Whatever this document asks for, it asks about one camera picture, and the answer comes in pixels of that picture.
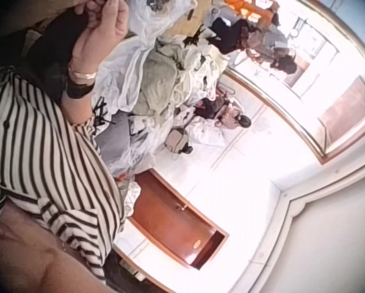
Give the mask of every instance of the white floor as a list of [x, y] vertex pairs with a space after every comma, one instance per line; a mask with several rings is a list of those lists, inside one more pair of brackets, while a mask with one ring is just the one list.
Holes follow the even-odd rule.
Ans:
[[200, 271], [181, 266], [132, 225], [116, 241], [146, 273], [178, 293], [228, 292], [254, 255], [284, 189], [322, 169], [301, 138], [262, 102], [227, 78], [252, 118], [250, 129], [225, 131], [227, 146], [193, 145], [191, 154], [156, 156], [155, 169], [229, 233]]

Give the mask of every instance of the gold bracelet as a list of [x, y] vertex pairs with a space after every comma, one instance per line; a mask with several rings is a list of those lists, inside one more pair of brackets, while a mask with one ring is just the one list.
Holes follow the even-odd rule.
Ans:
[[87, 73], [78, 73], [78, 72], [75, 72], [71, 69], [71, 67], [69, 66], [68, 67], [68, 71], [75, 77], [75, 78], [78, 78], [78, 79], [85, 79], [85, 80], [89, 80], [89, 79], [95, 79], [96, 78], [96, 75], [97, 75], [97, 71], [94, 72], [94, 73], [90, 73], [90, 74], [87, 74]]

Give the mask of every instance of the black and white striped blouse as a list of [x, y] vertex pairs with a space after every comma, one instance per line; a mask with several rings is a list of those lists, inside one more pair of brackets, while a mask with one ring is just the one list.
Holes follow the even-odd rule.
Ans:
[[76, 249], [104, 280], [123, 227], [123, 200], [93, 140], [93, 119], [70, 125], [15, 73], [0, 83], [0, 210], [6, 200]]

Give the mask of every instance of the black wristband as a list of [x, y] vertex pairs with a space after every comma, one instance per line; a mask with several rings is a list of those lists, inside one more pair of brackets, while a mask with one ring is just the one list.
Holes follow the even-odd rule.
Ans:
[[70, 77], [67, 78], [66, 92], [71, 99], [81, 99], [90, 93], [95, 87], [95, 83], [91, 85], [87, 84], [76, 84], [71, 80]]

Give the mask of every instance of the door frame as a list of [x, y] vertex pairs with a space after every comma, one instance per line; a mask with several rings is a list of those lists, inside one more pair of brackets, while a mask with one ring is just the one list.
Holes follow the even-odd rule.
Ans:
[[[218, 245], [218, 247], [215, 249], [211, 257], [205, 262], [204, 265], [209, 263], [215, 255], [219, 252], [219, 250], [223, 247], [227, 239], [229, 238], [229, 234], [223, 230], [221, 227], [216, 225], [213, 221], [211, 221], [209, 218], [207, 218], [202, 212], [200, 212], [192, 203], [190, 203], [186, 198], [184, 198], [176, 189], [173, 188], [160, 174], [158, 174], [155, 169], [149, 169], [148, 170], [162, 185], [165, 186], [177, 199], [182, 201], [184, 205], [187, 206], [187, 208], [191, 209], [196, 215], [198, 215], [201, 219], [203, 219], [206, 223], [208, 223], [210, 226], [214, 227], [218, 232], [220, 232], [222, 235], [224, 235], [223, 240]], [[185, 268], [189, 270], [197, 270], [196, 268], [188, 265], [186, 262], [184, 262], [181, 258], [177, 257], [174, 253], [172, 253], [166, 246], [164, 246], [161, 242], [159, 242], [156, 238], [154, 238], [146, 229], [144, 229], [133, 217], [127, 218], [134, 226], [137, 228], [150, 242], [152, 242], [156, 247], [161, 249], [166, 255], [174, 259], [176, 262], [184, 266]]]

